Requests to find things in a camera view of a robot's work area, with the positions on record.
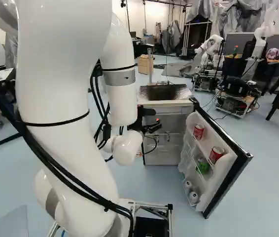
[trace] light blue floor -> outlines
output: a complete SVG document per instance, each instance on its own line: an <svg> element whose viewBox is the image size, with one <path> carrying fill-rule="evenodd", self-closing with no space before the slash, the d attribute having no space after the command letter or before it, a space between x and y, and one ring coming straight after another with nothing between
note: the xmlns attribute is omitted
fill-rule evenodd
<svg viewBox="0 0 279 237"><path fill-rule="evenodd" d="M155 69L154 81L166 80L161 72ZM189 84L188 79L169 77L169 80ZM147 82L148 76L137 74L138 85ZM196 98L206 104L211 94L198 92ZM227 116L217 121L241 146L254 154L254 159L208 220L187 206L176 167L144 167L141 158L130 167L110 162L120 196L173 203L177 237L279 237L279 111L271 121L265 120L272 100L270 95L259 99L260 108L243 120ZM90 106L94 128L99 123L99 116L92 100ZM225 115L214 108L208 113L213 118ZM14 132L7 123L0 130L0 139ZM0 146L0 217L26 204L30 237L46 236L52 224L51 218L37 204L33 192L33 178L39 168L37 158L22 139Z"/></svg>

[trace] mini fridge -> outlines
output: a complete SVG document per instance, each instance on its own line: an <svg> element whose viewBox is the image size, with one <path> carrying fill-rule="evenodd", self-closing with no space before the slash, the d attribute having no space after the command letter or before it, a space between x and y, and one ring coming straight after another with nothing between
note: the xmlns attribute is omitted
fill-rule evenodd
<svg viewBox="0 0 279 237"><path fill-rule="evenodd" d="M230 187L253 156L240 147L199 105L195 98L177 101L140 101L145 108L155 109L156 115L144 117L150 124L160 119L162 128L146 134L142 153L145 165L177 165L187 204L209 218ZM195 125L204 126L202 138L197 140ZM223 156L211 162L213 147L223 149ZM191 201L190 192L197 200Z"/></svg>

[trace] stainless steel sink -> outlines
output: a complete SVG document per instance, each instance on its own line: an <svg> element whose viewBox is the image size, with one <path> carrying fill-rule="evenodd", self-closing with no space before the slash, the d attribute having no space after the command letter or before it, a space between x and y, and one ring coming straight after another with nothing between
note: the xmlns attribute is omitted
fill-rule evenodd
<svg viewBox="0 0 279 237"><path fill-rule="evenodd" d="M176 100L186 87L186 84L145 85L140 87L139 93L147 100Z"/></svg>

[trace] white robot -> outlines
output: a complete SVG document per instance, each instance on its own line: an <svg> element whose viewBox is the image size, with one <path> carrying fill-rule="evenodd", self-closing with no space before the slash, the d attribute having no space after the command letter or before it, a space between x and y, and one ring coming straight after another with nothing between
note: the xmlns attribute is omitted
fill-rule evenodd
<svg viewBox="0 0 279 237"><path fill-rule="evenodd" d="M71 237L130 235L128 202L118 195L88 118L88 80L100 59L110 124L137 119L133 45L111 0L0 0L0 28L18 34L23 134L44 164L35 178L39 203ZM131 164L141 143L136 131L115 137L114 158Z"/></svg>
<svg viewBox="0 0 279 237"><path fill-rule="evenodd" d="M254 36L256 38L256 45L254 47L252 56L247 59L247 65L245 68L245 73L242 76L243 80L249 81L252 80L254 76L254 72L261 61L261 56L264 47L267 43L267 38L271 37L275 33L275 23L277 21L277 18L279 17L277 15L277 10L279 8L279 0L274 1L272 5L267 9L265 16L264 16L264 22L261 24L261 27L257 28L254 31Z"/></svg>
<svg viewBox="0 0 279 237"><path fill-rule="evenodd" d="M207 63L210 61L209 56L213 58L213 64L215 67L218 65L219 60L219 50L221 48L221 43L224 40L221 36L212 35L208 38L199 48L195 49L194 52L196 53L195 61L198 61L199 55L203 52L201 57L201 68L206 67ZM221 66L224 61L224 56L222 56L219 65Z"/></svg>

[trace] open fridge door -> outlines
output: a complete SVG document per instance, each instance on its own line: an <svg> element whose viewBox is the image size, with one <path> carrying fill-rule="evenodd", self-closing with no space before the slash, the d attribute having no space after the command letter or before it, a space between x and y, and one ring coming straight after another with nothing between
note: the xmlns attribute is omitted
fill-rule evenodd
<svg viewBox="0 0 279 237"><path fill-rule="evenodd" d="M204 127L201 139L196 139L194 128ZM241 148L200 106L194 101L194 112L186 119L184 145L178 169L188 202L204 218L217 207L252 155ZM221 149L223 156L215 161L212 149Z"/></svg>

